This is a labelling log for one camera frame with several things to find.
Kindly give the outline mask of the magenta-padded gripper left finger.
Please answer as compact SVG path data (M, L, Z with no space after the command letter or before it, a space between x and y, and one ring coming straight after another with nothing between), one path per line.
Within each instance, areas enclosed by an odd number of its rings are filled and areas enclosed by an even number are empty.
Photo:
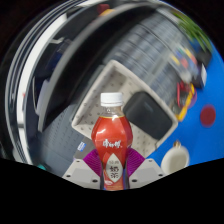
M75 159L63 178L81 187L99 190L102 165L97 150L92 150L83 159Z

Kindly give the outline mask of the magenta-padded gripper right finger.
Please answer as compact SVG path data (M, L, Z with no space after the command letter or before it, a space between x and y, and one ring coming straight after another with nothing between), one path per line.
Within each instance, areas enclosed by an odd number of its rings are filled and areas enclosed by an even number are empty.
M161 179L164 172L153 159L145 159L130 148L127 154L125 186L127 189L140 188Z

